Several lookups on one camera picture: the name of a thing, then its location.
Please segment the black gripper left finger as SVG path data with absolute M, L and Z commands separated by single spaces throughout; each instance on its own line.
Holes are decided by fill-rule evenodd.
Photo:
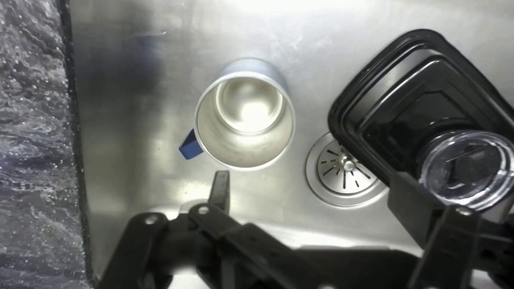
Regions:
M 230 172 L 217 170 L 212 180 L 209 204 L 222 212 L 230 212 Z

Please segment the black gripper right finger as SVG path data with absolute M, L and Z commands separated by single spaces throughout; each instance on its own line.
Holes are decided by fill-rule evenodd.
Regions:
M 408 289 L 469 289 L 480 217 L 448 207 L 435 225 Z

